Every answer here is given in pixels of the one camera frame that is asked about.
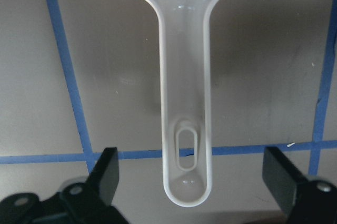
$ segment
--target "hole in handle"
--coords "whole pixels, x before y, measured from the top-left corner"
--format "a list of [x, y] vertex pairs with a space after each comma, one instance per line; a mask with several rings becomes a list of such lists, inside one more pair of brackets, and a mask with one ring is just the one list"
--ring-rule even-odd
[[[194, 128], [184, 126], [179, 128], [175, 134], [176, 162], [183, 171], [191, 171], [197, 163], [198, 135]], [[192, 149], [192, 153], [181, 157], [180, 149]]]

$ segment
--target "plastic ladle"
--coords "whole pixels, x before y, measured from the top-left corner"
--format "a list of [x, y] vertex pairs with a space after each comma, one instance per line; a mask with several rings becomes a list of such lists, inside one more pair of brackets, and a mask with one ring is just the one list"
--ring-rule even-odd
[[[146, 1], [159, 21], [164, 189], [193, 207], [212, 187], [209, 20], [218, 0]], [[184, 145], [193, 149], [188, 162]]]

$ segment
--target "white plastic utensil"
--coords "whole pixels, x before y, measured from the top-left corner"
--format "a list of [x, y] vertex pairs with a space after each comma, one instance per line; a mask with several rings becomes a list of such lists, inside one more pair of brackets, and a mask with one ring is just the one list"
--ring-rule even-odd
[[[193, 207], [212, 187], [209, 20], [218, 0], [146, 1], [159, 21], [164, 189]], [[194, 155], [181, 158], [183, 146]]]

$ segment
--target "metal screw head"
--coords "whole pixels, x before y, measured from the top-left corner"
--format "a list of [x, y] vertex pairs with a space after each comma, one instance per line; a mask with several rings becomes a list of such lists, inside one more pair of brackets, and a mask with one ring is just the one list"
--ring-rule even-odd
[[80, 194], [83, 191], [81, 186], [74, 186], [73, 188], [70, 189], [69, 193], [71, 195], [77, 195]]
[[29, 201], [29, 199], [27, 197], [22, 197], [22, 198], [19, 198], [17, 199], [15, 202], [14, 202], [14, 205], [16, 207], [20, 207], [20, 206], [23, 206], [24, 204], [27, 204]]
[[331, 191], [331, 186], [325, 182], [318, 182], [317, 183], [317, 188], [321, 191], [324, 191], [324, 192], [329, 192]]

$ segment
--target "screw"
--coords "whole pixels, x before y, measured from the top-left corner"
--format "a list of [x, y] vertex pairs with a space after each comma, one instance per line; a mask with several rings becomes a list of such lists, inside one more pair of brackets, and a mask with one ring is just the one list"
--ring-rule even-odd
[[325, 183], [325, 182], [318, 182], [317, 188], [321, 191], [324, 191], [324, 192], [331, 191], [331, 186], [329, 184]]
[[27, 197], [22, 197], [22, 198], [19, 198], [17, 199], [15, 202], [14, 202], [14, 205], [16, 207], [20, 207], [20, 206], [23, 206], [24, 204], [27, 204], [29, 201], [29, 199]]
[[83, 191], [81, 186], [74, 186], [73, 188], [70, 189], [69, 193], [71, 195], [77, 195], [80, 194]]

